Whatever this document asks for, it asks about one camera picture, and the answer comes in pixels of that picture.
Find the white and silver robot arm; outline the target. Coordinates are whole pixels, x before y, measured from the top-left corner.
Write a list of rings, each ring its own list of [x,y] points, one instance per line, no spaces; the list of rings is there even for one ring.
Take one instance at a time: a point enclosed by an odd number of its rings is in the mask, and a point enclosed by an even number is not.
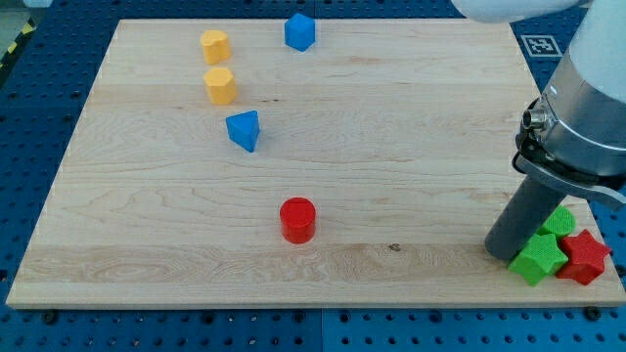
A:
[[[591,2],[515,143],[526,178],[508,211],[551,212],[566,196],[624,207],[624,2]]]

